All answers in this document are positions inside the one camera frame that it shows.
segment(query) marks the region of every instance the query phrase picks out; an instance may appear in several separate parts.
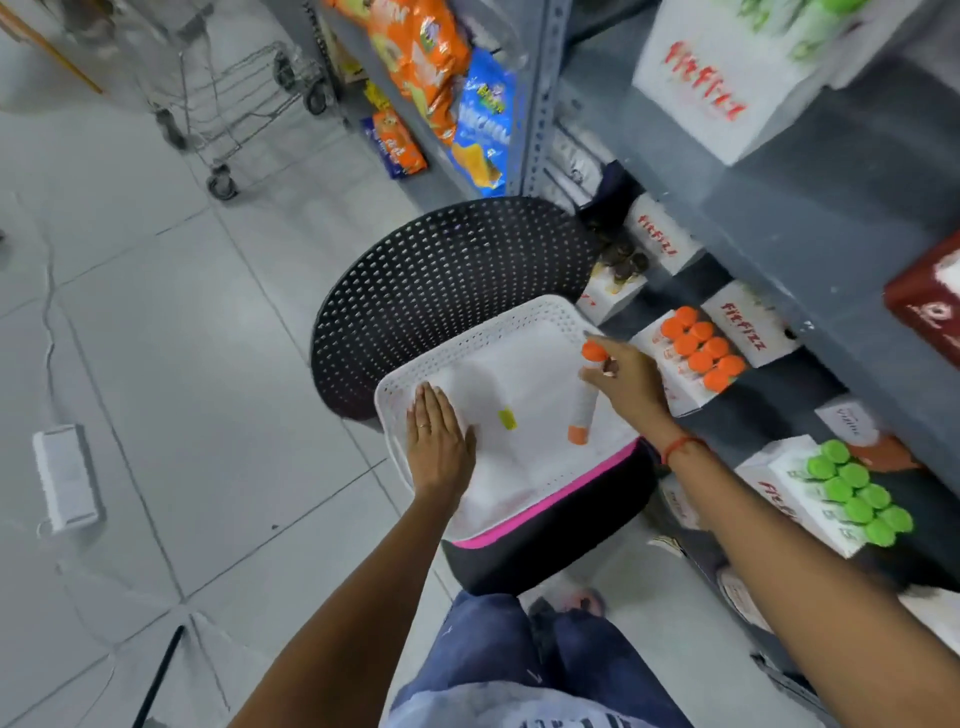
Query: snack packet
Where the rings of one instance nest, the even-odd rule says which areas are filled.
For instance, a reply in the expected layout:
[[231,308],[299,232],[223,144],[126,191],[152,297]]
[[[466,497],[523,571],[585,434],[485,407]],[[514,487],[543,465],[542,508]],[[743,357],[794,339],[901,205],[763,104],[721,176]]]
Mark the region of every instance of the snack packet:
[[360,125],[373,142],[391,180],[402,180],[426,169],[426,159],[417,143],[392,109],[378,111],[362,119]]
[[372,0],[367,30],[396,87],[451,144],[451,83],[467,72],[470,50],[444,0]]
[[474,49],[450,155],[484,197],[506,191],[516,77]]
[[324,2],[360,25],[366,26],[367,21],[370,20],[371,0],[324,0]]

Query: product label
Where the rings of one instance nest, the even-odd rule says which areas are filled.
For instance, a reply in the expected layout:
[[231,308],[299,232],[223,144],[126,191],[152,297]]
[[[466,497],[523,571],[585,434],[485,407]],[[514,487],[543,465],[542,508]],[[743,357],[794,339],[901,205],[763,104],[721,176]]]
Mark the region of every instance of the product label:
[[717,109],[728,121],[737,117],[749,106],[747,102],[733,95],[724,83],[720,70],[698,59],[685,40],[677,40],[670,45],[663,59],[673,77],[698,91],[698,96],[714,109]]

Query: hand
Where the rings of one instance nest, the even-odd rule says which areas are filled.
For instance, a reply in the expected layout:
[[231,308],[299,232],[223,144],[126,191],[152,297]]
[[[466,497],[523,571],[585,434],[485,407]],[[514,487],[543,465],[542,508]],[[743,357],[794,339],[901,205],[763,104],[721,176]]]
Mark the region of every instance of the hand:
[[673,421],[663,392],[663,379],[657,363],[631,344],[606,336],[589,336],[612,359],[604,370],[585,367],[580,379],[607,395],[616,413],[626,420],[655,448],[676,439],[679,426]]
[[414,478],[414,498],[428,498],[448,507],[460,504],[476,465],[473,425],[460,433],[457,416],[444,391],[429,382],[417,387],[407,410],[407,462]]

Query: white box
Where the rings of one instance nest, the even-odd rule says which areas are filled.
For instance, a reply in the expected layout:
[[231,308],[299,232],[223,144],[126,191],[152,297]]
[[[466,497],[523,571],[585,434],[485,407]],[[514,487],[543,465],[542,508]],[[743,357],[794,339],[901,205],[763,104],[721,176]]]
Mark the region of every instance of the white box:
[[733,3],[663,0],[633,83],[733,164],[796,121],[832,70],[790,60],[781,41],[752,33]]
[[672,310],[667,311],[653,324],[634,336],[630,343],[657,362],[663,378],[663,393],[666,395],[670,414],[680,417],[700,409],[716,397],[717,393],[707,389],[700,381],[700,377],[683,374],[678,360],[670,356],[670,342],[663,339],[660,326],[673,315]]
[[630,205],[624,227],[671,276],[680,273],[703,250],[649,192]]
[[646,284],[644,276],[618,286],[613,282],[613,272],[604,266],[599,272],[590,276],[587,287],[580,294],[577,308],[592,324],[599,326],[634,299],[634,296]]
[[769,364],[801,346],[796,338],[787,336],[787,326],[777,310],[739,280],[725,285],[701,307],[753,367]]
[[677,523],[681,526],[695,531],[705,530],[701,525],[700,514],[697,513],[689,498],[686,497],[684,487],[680,484],[677,476],[671,473],[660,481],[660,497],[663,498],[667,510],[673,514],[673,517],[677,519]]
[[842,506],[812,495],[815,486],[799,477],[807,458],[819,452],[809,435],[790,437],[770,443],[735,470],[781,513],[850,558],[866,543],[863,528],[845,522]]
[[813,410],[840,440],[848,445],[868,448],[883,435],[876,417],[851,394],[840,395]]

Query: jeans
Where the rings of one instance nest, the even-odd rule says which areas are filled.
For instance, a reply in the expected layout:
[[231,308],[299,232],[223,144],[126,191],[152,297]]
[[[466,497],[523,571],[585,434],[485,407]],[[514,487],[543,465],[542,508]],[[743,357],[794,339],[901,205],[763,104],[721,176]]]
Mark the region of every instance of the jeans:
[[535,610],[515,596],[460,592],[417,677],[418,692],[505,680],[583,697],[657,728],[692,728],[657,676],[613,624],[589,612]]

